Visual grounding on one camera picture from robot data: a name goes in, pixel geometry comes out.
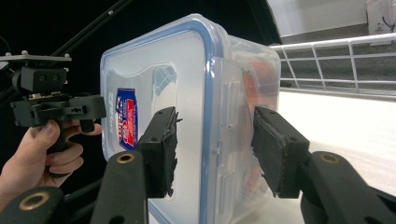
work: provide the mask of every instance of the clear plastic container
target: clear plastic container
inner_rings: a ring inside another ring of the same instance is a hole
[[[172,197],[149,200],[161,223],[233,223],[263,205],[268,187],[252,154],[254,105],[277,110],[280,60],[192,14],[109,49],[101,61],[103,151],[108,159],[175,106]]]

